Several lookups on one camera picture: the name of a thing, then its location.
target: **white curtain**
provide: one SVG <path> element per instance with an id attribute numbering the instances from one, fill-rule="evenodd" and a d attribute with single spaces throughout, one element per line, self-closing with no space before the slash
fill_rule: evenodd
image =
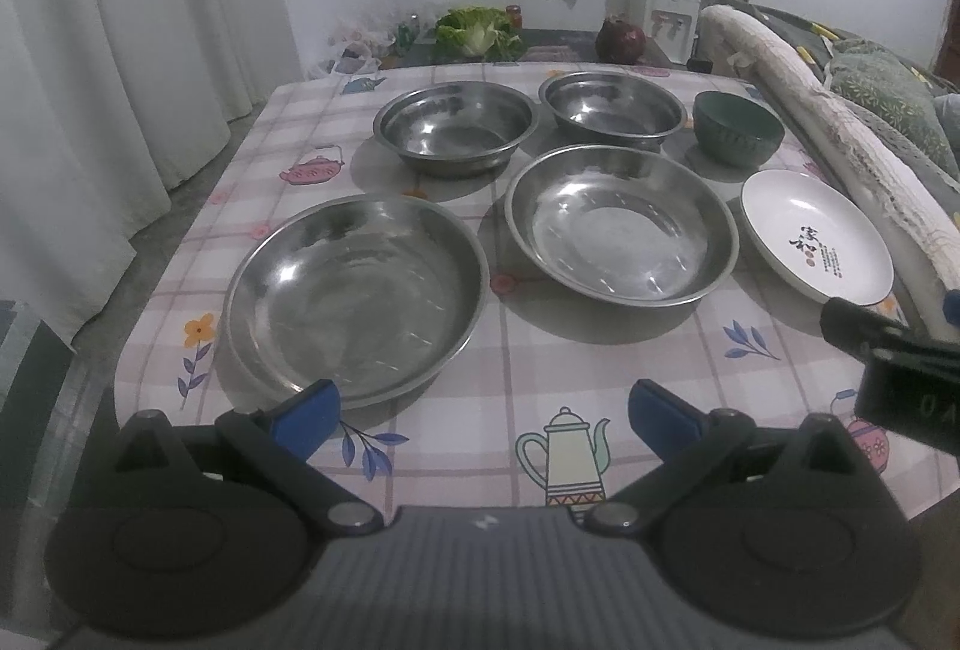
<path id="1" fill-rule="evenodd" d="M 283 0 L 0 0 L 0 295 L 71 340 L 166 190 L 294 80 Z"/>

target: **checkered tablecloth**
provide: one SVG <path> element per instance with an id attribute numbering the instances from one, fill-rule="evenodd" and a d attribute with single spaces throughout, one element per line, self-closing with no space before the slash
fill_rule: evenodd
<path id="1" fill-rule="evenodd" d="M 501 212 L 508 182 L 549 146 L 549 129 L 496 178 L 452 182 L 417 175 L 371 135 L 384 103 L 431 83 L 486 80 L 536 97 L 551 74 L 611 67 L 405 68 L 277 89 L 133 328 L 117 367 L 120 423 L 147 408 L 174 424 L 212 423 L 229 408 L 211 368 L 224 293 L 244 256 L 283 220 L 347 194 L 416 193 L 477 232 L 494 292 L 467 347 L 426 391 L 344 413 L 338 433 L 311 459 L 387 516 L 403 504 L 536 505 L 547 496 L 572 503 L 612 495 L 659 463 L 627 420 L 627 395 L 640 377 L 700 409 L 738 408 L 761 425 L 795 426 L 809 412 L 832 411 L 911 516 L 952 492 L 960 482 L 953 458 L 853 418 L 861 366 L 824 342 L 819 307 L 782 282 L 748 239 L 733 274 L 696 307 L 597 303 L 533 266 Z M 704 90 L 758 98 L 750 85 L 727 78 L 636 70 L 688 111 Z M 683 130 L 664 153 L 699 167 L 736 213 L 740 182 L 729 171 L 713 176 L 692 135 Z M 818 173 L 789 134 L 766 167 Z M 881 306 L 896 313 L 892 300 Z M 572 429 L 559 430 L 571 421 Z M 549 474 L 544 444 L 554 456 Z"/>

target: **white ceramic plate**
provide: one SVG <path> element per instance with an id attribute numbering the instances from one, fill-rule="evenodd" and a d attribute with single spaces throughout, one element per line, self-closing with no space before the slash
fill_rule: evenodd
<path id="1" fill-rule="evenodd" d="M 832 187 L 792 170 L 762 170 L 741 197 L 751 238 L 787 284 L 820 303 L 837 296 L 870 306 L 890 295 L 886 244 Z"/>

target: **metal plate rim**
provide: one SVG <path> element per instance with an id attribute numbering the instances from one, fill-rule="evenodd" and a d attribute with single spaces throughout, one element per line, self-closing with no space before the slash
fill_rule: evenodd
<path id="1" fill-rule="evenodd" d="M 485 87 L 489 87 L 498 92 L 507 92 L 510 97 L 515 97 L 517 100 L 526 105 L 530 111 L 530 125 L 515 138 L 511 140 L 510 143 L 504 143 L 504 145 L 498 146 L 497 148 L 488 149 L 480 154 L 424 154 L 419 151 L 408 151 L 405 148 L 400 148 L 399 146 L 391 143 L 390 140 L 383 134 L 383 121 L 387 116 L 395 110 L 398 105 L 401 105 L 405 100 L 409 100 L 413 95 L 423 95 L 426 92 L 431 92 L 438 87 L 463 87 L 463 86 L 474 86 L 476 84 L 482 84 Z M 538 107 L 533 100 L 530 100 L 528 95 L 523 94 L 520 90 L 514 89 L 513 87 L 508 87 L 504 84 L 493 84 L 490 81 L 440 81 L 438 84 L 431 84 L 429 87 L 424 87 L 423 89 L 411 90 L 411 92 L 404 92 L 398 97 L 394 97 L 393 100 L 384 105 L 379 111 L 376 112 L 376 116 L 373 118 L 373 137 L 376 140 L 379 140 L 382 145 L 386 148 L 389 148 L 393 153 L 397 154 L 398 157 L 405 157 L 411 160 L 422 160 L 424 162 L 450 162 L 450 163 L 467 163 L 467 162 L 481 162 L 488 157 L 496 157 L 498 154 L 502 154 L 504 151 L 516 149 L 523 143 L 527 138 L 533 135 L 536 132 L 536 129 L 539 127 L 539 122 L 541 119 L 539 117 Z"/>
<path id="2" fill-rule="evenodd" d="M 665 97 L 666 100 L 669 100 L 674 104 L 675 107 L 680 109 L 680 121 L 678 124 L 671 127 L 669 130 L 664 130 L 664 132 L 653 133 L 651 135 L 640 135 L 637 133 L 625 133 L 618 132 L 616 130 L 601 130 L 596 127 L 589 126 L 588 124 L 583 124 L 582 121 L 573 121 L 569 119 L 568 116 L 563 116 L 560 112 L 553 107 L 549 100 L 547 100 L 547 92 L 550 87 L 556 84 L 559 81 L 564 80 L 565 78 L 570 78 L 571 76 L 614 76 L 619 78 L 625 78 L 632 81 L 638 81 L 643 84 L 645 87 L 649 87 L 655 92 L 659 92 L 661 97 Z M 679 100 L 673 92 L 670 92 L 664 87 L 661 87 L 659 84 L 655 84 L 652 81 L 648 81 L 646 78 L 640 78 L 639 76 L 631 76 L 629 73 L 615 73 L 614 71 L 575 71 L 574 73 L 560 73 L 558 76 L 551 76 L 544 81 L 539 86 L 538 91 L 539 101 L 546 106 L 546 109 L 550 112 L 553 118 L 556 121 L 566 121 L 568 124 L 575 124 L 578 127 L 582 127 L 584 130 L 589 130 L 590 132 L 597 133 L 598 135 L 607 135 L 611 138 L 622 138 L 624 140 L 664 140 L 667 136 L 673 135 L 675 132 L 682 130 L 686 123 L 688 122 L 689 115 L 686 111 L 686 106 L 683 105 L 683 100 Z"/>
<path id="3" fill-rule="evenodd" d="M 390 391 L 384 391 L 382 394 L 377 396 L 365 396 L 361 399 L 341 399 L 341 409 L 350 410 L 350 409 L 361 409 L 366 406 L 372 406 L 374 404 L 383 403 L 384 401 L 389 401 L 392 399 L 397 399 L 397 397 L 404 396 L 410 391 L 414 391 L 416 388 L 419 388 L 426 382 L 433 379 L 438 375 L 448 363 L 456 357 L 460 351 L 467 345 L 470 338 L 472 338 L 473 332 L 476 330 L 477 323 L 480 321 L 480 316 L 482 316 L 484 309 L 487 306 L 488 297 L 490 296 L 490 265 L 488 264 L 487 254 L 484 252 L 483 245 L 480 244 L 480 239 L 476 237 L 464 224 L 457 215 L 451 212 L 449 209 L 443 208 L 436 203 L 432 203 L 429 200 L 421 199 L 421 197 L 406 196 L 406 194 L 349 194 L 344 197 L 336 197 L 333 200 L 327 200 L 324 203 L 320 203 L 316 206 L 311 206 L 310 208 L 304 209 L 303 211 L 292 215 L 290 218 L 287 218 L 283 223 L 272 230 L 270 235 L 262 239 L 259 244 L 256 244 L 253 249 L 248 252 L 248 254 L 240 262 L 240 265 L 237 266 L 237 270 L 234 271 L 232 278 L 230 278 L 230 283 L 227 286 L 227 295 L 224 297 L 224 306 L 220 314 L 220 322 L 229 322 L 230 314 L 232 314 L 232 303 L 234 292 L 236 292 L 237 286 L 240 284 L 240 279 L 243 276 L 243 272 L 246 271 L 247 266 L 256 258 L 256 255 L 261 252 L 263 247 L 266 247 L 269 244 L 271 239 L 277 237 L 280 234 L 280 231 L 285 230 L 285 228 L 293 223 L 296 223 L 303 218 L 313 215 L 323 209 L 331 208 L 334 206 L 343 205 L 344 203 L 355 203 L 355 202 L 377 202 L 384 200 L 403 200 L 408 201 L 411 205 L 416 205 L 416 207 L 424 208 L 429 211 L 440 215 L 442 218 L 448 221 L 458 233 L 460 233 L 464 238 L 467 239 L 467 243 L 470 245 L 470 248 L 473 250 L 474 256 L 477 258 L 477 263 L 480 268 L 480 292 L 477 295 L 477 302 L 474 307 L 473 313 L 470 316 L 467 327 L 464 329 L 463 335 L 456 340 L 453 346 L 448 349 L 442 356 L 438 357 L 435 360 L 435 363 L 429 367 L 428 370 L 422 372 L 420 375 L 416 375 L 413 379 L 408 382 L 404 382 L 402 385 L 395 387 Z M 232 340 L 232 331 L 227 328 L 220 328 L 221 338 L 223 339 L 222 343 L 219 342 L 214 349 L 214 357 L 216 358 L 221 355 L 221 359 L 227 357 L 230 361 L 230 365 L 235 370 L 240 370 L 243 377 L 253 384 L 253 386 L 263 385 L 263 380 L 254 375 L 253 372 L 247 367 L 246 363 L 240 360 L 237 349 Z"/>
<path id="4" fill-rule="evenodd" d="M 544 263 L 544 260 L 539 257 L 539 254 L 533 251 L 529 244 L 523 239 L 520 234 L 520 228 L 517 227 L 517 221 L 514 217 L 514 196 L 517 194 L 517 186 L 520 184 L 520 180 L 527 175 L 530 170 L 533 170 L 538 164 L 541 164 L 550 157 L 555 157 L 559 154 L 570 153 L 573 151 L 586 151 L 586 150 L 605 150 L 605 151 L 622 151 L 628 154 L 640 154 L 644 157 L 651 157 L 659 160 L 666 164 L 672 164 L 672 166 L 678 167 L 678 169 L 683 171 L 684 175 L 693 176 L 700 180 L 704 189 L 710 194 L 712 199 L 720 206 L 721 213 L 724 215 L 728 229 L 731 234 L 731 253 L 728 257 L 726 265 L 723 267 L 722 271 L 717 274 L 717 278 L 714 281 L 710 282 L 706 287 L 702 287 L 701 290 L 696 290 L 696 292 L 690 292 L 689 295 L 683 295 L 681 297 L 675 298 L 666 298 L 660 300 L 644 300 L 640 298 L 627 298 L 620 297 L 617 295 L 604 295 L 603 292 L 598 292 L 598 290 L 593 290 L 592 287 L 587 287 L 587 285 L 581 284 L 575 279 L 568 276 L 561 276 L 558 273 L 555 273 L 553 268 Z M 726 279 L 731 272 L 733 272 L 733 267 L 736 266 L 737 258 L 740 255 L 740 233 L 736 227 L 736 221 L 733 218 L 733 213 L 731 213 L 730 207 L 721 199 L 718 194 L 714 193 L 712 189 L 707 186 L 707 183 L 704 182 L 696 173 L 692 170 L 689 170 L 687 167 L 683 167 L 682 164 L 670 160 L 664 155 L 657 153 L 656 151 L 643 151 L 638 148 L 628 148 L 627 146 L 616 146 L 616 145 L 602 145 L 601 143 L 582 143 L 582 145 L 575 146 L 563 146 L 563 148 L 556 148 L 552 151 L 541 154 L 541 156 L 536 157 L 529 164 L 527 164 L 523 170 L 521 170 L 515 177 L 514 180 L 510 182 L 510 186 L 507 188 L 507 194 L 504 199 L 503 204 L 504 214 L 507 218 L 507 225 L 510 227 L 510 233 L 514 237 L 514 241 L 517 242 L 517 245 L 523 251 L 523 253 L 530 258 L 531 261 L 544 273 L 546 273 L 550 278 L 559 282 L 563 287 L 568 287 L 574 292 L 579 292 L 581 295 L 587 295 L 587 297 L 593 298 L 594 300 L 601 300 L 605 303 L 616 303 L 619 306 L 630 306 L 635 309 L 666 309 L 671 306 L 683 306 L 686 303 L 693 303 L 694 301 L 700 300 L 703 297 L 706 297 L 711 292 L 719 287 L 724 279 Z"/>

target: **green ceramic bowl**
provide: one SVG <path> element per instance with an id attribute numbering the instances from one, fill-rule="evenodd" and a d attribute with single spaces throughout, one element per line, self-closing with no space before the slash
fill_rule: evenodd
<path id="1" fill-rule="evenodd" d="M 734 167 L 758 167 L 784 140 L 784 125 L 766 108 L 726 92 L 700 92 L 693 101 L 693 131 L 700 148 Z"/>

